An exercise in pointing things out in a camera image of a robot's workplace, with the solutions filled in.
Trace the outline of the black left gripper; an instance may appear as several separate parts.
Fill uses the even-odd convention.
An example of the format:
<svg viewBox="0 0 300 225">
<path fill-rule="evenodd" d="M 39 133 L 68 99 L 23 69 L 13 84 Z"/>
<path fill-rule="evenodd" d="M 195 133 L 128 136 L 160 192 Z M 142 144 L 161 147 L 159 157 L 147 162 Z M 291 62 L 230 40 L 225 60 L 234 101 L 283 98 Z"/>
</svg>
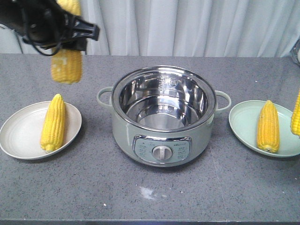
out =
<svg viewBox="0 0 300 225">
<path fill-rule="evenodd" d="M 87 39 L 98 41 L 100 28 L 66 12 L 55 0 L 2 0 L 0 23 L 16 31 L 25 43 L 43 48 L 86 51 Z"/>
</svg>

